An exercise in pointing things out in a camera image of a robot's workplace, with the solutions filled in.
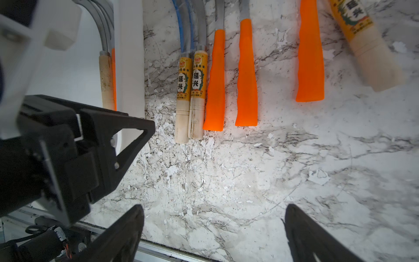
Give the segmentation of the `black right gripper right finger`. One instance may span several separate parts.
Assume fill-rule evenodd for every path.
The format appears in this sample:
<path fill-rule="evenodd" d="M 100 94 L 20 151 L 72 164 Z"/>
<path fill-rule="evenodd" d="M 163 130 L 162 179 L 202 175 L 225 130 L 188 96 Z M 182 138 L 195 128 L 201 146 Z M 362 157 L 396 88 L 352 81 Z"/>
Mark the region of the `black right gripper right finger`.
<path fill-rule="evenodd" d="M 363 261 L 295 204 L 287 206 L 284 227 L 295 262 Z"/>

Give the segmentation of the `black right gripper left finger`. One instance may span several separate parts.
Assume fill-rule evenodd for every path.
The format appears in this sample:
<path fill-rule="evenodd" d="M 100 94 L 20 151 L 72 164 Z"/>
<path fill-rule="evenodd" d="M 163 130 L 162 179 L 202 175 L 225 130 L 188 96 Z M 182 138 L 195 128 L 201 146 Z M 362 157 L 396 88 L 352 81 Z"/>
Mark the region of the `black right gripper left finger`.
<path fill-rule="evenodd" d="M 144 228 L 144 210 L 133 206 L 86 249 L 73 257 L 75 262 L 132 262 Z"/>

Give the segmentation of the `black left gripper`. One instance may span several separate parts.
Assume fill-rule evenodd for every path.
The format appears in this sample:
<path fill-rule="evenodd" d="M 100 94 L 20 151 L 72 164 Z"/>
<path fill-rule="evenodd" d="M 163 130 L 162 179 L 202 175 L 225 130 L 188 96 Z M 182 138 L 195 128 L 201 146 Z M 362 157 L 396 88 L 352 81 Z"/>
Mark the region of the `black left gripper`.
<path fill-rule="evenodd" d="M 45 95 L 25 97 L 18 123 L 22 195 L 68 226 L 118 187 L 155 133 L 151 120 Z"/>

